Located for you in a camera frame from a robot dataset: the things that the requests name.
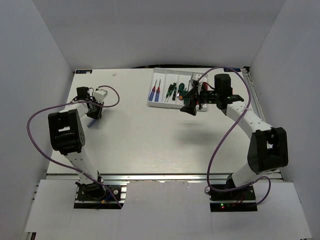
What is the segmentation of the stubby green orange screwdriver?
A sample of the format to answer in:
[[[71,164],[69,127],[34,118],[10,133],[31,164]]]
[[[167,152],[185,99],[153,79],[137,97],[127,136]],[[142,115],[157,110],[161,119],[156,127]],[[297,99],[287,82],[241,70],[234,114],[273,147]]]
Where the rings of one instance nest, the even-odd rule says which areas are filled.
[[[177,91],[176,97],[182,101],[185,97],[185,94],[186,94],[185,84],[180,83],[178,86],[178,91]]]

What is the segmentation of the black green precision screwdriver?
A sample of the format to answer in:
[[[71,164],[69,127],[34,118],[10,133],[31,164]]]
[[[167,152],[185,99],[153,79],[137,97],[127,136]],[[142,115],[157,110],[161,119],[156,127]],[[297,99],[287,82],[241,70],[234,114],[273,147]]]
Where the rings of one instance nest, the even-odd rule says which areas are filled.
[[[175,82],[173,84],[173,93],[172,93],[172,101],[176,100],[176,94],[177,94],[177,83]]]

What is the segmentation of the small black precision screwdriver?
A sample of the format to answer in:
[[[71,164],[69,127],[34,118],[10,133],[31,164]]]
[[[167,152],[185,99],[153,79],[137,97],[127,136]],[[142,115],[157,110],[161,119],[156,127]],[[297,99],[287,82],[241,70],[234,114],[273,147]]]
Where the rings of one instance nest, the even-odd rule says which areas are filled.
[[[165,101],[167,100],[167,98],[169,97],[170,85],[169,85],[169,87],[168,87],[168,90],[167,90],[167,93],[166,93],[164,102],[165,102]]]

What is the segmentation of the blue handled screwdriver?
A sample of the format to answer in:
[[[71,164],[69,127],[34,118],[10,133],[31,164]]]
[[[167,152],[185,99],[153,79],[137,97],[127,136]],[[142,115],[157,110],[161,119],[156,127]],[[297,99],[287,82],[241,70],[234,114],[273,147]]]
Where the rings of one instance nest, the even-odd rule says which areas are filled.
[[[161,80],[159,80],[159,84],[156,90],[155,99],[154,99],[155,102],[159,101],[160,91],[161,91]]]
[[[95,119],[92,119],[88,124],[87,127],[90,128],[96,122]]]

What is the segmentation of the red handled thin screwdriver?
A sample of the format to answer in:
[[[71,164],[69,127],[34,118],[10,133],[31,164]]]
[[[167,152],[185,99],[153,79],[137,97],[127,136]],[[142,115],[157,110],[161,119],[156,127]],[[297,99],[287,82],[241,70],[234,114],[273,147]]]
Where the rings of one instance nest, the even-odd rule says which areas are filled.
[[[154,97],[154,94],[155,94],[155,91],[156,91],[157,81],[158,81],[158,80],[155,81],[154,86],[153,86],[153,88],[151,89],[150,95],[149,95],[149,97],[148,97],[148,100],[149,100],[150,102],[153,100],[153,97]]]

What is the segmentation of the long green screwdriver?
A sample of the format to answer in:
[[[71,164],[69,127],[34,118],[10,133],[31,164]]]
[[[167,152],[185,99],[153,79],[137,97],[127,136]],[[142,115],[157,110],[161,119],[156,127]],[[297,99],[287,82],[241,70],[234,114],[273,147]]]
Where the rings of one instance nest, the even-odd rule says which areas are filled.
[[[183,95],[183,104],[186,105],[190,102],[190,97],[188,95],[188,92],[185,91],[184,95]]]

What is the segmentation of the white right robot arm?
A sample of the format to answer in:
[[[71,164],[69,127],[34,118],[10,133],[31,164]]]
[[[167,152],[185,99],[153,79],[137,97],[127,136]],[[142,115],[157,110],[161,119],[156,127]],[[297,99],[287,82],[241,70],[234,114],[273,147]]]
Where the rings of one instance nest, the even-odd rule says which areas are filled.
[[[283,168],[288,165],[287,132],[282,127],[272,127],[263,121],[250,109],[250,103],[233,94],[231,77],[227,73],[217,74],[214,77],[215,101],[217,107],[234,124],[225,133],[211,158],[214,159],[220,147],[231,131],[239,126],[250,139],[247,162],[239,170],[232,173],[223,189],[211,190],[226,195],[236,200],[244,193],[244,188],[264,179],[264,173]]]

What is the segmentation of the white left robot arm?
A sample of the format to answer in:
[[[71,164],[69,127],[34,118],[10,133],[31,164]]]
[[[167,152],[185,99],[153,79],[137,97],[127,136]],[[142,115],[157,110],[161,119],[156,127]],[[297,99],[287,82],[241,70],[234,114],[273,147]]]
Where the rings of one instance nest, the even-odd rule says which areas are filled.
[[[202,174],[206,115],[151,107],[140,83],[73,84],[48,114],[49,137],[56,163],[81,177]]]

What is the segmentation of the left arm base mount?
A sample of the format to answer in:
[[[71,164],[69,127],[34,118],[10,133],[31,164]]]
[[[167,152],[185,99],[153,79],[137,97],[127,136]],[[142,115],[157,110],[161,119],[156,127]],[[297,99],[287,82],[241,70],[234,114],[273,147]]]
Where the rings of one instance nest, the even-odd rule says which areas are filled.
[[[105,186],[95,182],[81,184],[77,181],[75,184],[77,189],[73,204],[74,209],[120,210],[124,205],[121,202],[122,186],[119,184],[107,185],[114,197]]]

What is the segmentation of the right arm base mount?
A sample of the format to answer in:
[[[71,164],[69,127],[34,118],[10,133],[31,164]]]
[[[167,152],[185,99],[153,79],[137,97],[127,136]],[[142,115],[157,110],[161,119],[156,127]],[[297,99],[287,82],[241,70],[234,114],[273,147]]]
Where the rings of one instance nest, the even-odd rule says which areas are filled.
[[[256,212],[258,210],[252,186],[229,192],[213,191],[206,186],[204,192],[209,195],[212,213]]]

